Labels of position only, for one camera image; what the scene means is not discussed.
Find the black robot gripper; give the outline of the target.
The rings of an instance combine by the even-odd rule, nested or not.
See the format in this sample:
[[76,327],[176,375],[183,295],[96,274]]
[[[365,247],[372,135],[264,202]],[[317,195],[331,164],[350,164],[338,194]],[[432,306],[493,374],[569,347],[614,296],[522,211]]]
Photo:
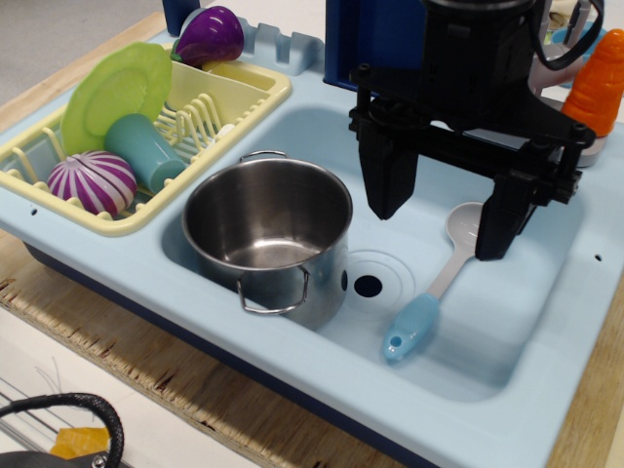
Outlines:
[[418,69],[362,63],[351,128],[368,204],[389,219],[411,197],[420,156],[494,179],[537,176],[543,197],[575,193],[581,152],[595,139],[584,124],[529,88],[535,57],[558,71],[582,58],[594,29],[562,58],[547,60],[537,38],[542,1],[428,1]]

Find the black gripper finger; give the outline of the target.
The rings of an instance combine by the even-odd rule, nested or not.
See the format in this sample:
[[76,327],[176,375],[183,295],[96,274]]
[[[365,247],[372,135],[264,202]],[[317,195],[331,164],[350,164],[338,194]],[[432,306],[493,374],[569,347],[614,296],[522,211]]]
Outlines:
[[476,258],[502,259],[522,233],[537,206],[545,206],[537,176],[518,171],[496,175],[493,190],[482,208]]

